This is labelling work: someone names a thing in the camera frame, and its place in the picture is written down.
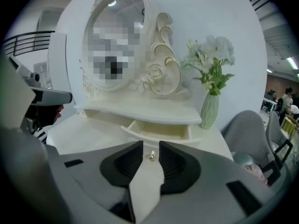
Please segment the vase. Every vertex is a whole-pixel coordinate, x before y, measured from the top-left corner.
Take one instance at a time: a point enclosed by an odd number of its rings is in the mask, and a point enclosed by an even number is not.
[[[219,109],[219,97],[218,95],[207,94],[205,102],[201,109],[202,123],[200,127],[203,129],[209,129],[215,122]]]

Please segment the ceiling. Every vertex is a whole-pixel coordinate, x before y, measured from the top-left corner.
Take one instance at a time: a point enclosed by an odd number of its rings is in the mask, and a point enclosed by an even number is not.
[[[251,4],[257,9],[256,14],[263,29],[268,69],[272,71],[268,74],[299,82],[298,70],[294,70],[286,60],[292,57],[299,67],[299,43],[287,20],[270,0],[252,0]]]

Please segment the staircase railing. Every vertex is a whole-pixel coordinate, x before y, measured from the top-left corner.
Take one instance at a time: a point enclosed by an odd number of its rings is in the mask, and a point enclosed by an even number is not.
[[[3,41],[6,55],[18,56],[49,48],[51,33],[55,31],[28,32],[12,36]]]

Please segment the curved white wall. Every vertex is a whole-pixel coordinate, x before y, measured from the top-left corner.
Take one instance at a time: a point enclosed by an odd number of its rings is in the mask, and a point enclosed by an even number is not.
[[[224,72],[235,74],[222,90],[217,126],[225,125],[243,110],[259,111],[267,79],[267,53],[263,32],[249,0],[156,0],[160,11],[173,17],[173,49],[180,59],[187,40],[204,42],[208,35],[227,37],[235,47],[235,66]],[[85,99],[80,69],[81,44],[94,0],[72,0],[62,13],[57,32],[67,34],[66,61],[76,103]],[[200,112],[205,91],[192,83]]]

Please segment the black hair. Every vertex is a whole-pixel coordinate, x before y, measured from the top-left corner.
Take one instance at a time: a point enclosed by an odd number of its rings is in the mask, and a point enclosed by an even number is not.
[[[288,87],[288,88],[286,88],[286,90],[285,90],[285,93],[286,93],[286,94],[288,94],[288,93],[291,93],[291,94],[292,94],[292,92],[293,92],[293,89],[292,89],[291,87]]]

